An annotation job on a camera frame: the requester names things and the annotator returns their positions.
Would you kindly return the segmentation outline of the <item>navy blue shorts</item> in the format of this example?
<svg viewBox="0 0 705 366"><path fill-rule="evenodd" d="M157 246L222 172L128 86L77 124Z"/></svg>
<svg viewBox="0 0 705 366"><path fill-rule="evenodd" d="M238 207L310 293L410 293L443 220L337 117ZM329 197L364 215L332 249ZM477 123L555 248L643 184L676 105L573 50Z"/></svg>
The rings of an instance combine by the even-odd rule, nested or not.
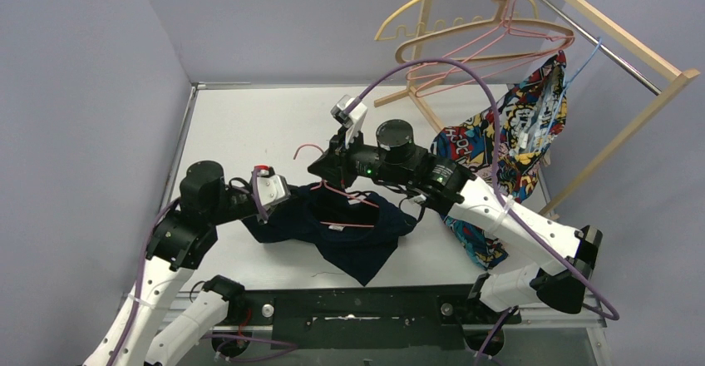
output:
<svg viewBox="0 0 705 366"><path fill-rule="evenodd" d="M248 232L261 244L299 240L315 245L327 262L363 286L418 224L416 217L371 190L354 191L362 198L357 201L315 184L290 190L291 198L277 205L267 222L243 219Z"/></svg>

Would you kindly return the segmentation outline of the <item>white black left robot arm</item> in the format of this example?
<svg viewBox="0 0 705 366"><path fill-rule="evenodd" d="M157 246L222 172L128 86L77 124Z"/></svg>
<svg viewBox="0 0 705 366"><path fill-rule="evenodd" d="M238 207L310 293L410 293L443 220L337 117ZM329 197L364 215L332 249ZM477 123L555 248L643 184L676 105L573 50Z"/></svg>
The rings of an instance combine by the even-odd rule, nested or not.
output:
<svg viewBox="0 0 705 366"><path fill-rule="evenodd" d="M218 239L218 225L267 215L271 170L231 185L215 161L190 166L180 195L157 216L141 248L136 282L85 365L140 365L180 288Z"/></svg>

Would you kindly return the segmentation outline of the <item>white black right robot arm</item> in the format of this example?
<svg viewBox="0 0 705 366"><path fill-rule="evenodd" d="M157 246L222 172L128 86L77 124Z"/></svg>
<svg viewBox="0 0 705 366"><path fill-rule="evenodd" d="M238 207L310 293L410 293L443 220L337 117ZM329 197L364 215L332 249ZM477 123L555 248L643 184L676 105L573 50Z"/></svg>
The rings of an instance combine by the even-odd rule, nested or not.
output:
<svg viewBox="0 0 705 366"><path fill-rule="evenodd" d="M534 303L565 314L589 308L584 298L601 231L562 225L496 194L468 168L416 145L404 120L383 122L374 146L365 144L362 134L347 143L347 135L341 127L308 172L339 190L358 177L400 186L427 209L474 225L530 259L519 269L477 278L467 300L472 318L486 322L506 309Z"/></svg>

